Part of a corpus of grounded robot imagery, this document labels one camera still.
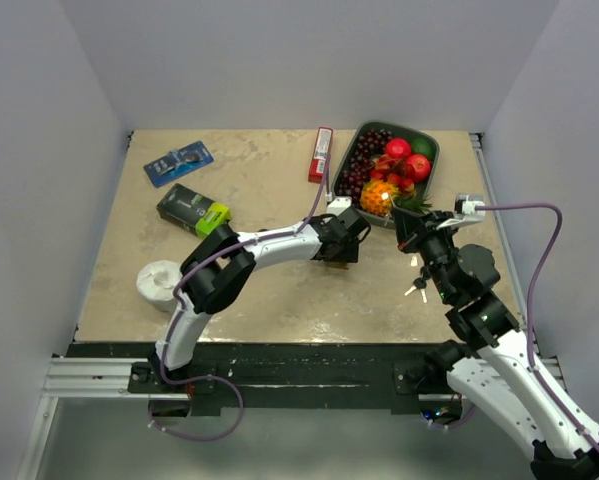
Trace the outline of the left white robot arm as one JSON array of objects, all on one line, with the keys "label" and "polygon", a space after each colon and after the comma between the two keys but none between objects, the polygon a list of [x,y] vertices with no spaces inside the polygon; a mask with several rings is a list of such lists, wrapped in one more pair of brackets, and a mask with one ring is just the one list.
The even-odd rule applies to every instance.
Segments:
[{"label": "left white robot arm", "polygon": [[227,309],[250,276],[291,261],[356,263],[371,225],[353,208],[310,216],[290,226],[258,232],[216,228],[180,266],[175,310],[150,357],[150,378],[164,392],[179,390],[195,346],[213,315]]}]

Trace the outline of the brass padlock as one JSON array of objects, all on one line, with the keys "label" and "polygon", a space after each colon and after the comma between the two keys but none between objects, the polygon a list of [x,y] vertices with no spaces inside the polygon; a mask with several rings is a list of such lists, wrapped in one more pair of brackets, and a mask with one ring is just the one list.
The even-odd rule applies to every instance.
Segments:
[{"label": "brass padlock", "polygon": [[350,268],[350,263],[345,261],[327,261],[325,265],[328,268],[348,270]]}]

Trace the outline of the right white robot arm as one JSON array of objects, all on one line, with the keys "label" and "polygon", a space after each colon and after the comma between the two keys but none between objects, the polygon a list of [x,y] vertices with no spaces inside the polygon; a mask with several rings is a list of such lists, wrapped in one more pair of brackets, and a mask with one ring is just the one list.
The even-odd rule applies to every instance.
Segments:
[{"label": "right white robot arm", "polygon": [[492,209],[478,195],[460,194],[452,211],[391,210],[399,251],[421,257],[458,338],[429,355],[425,382],[482,411],[529,458],[535,478],[597,479],[599,424],[548,371],[532,328],[520,326],[494,293],[500,275],[493,253],[453,242],[459,229],[482,222]]}]

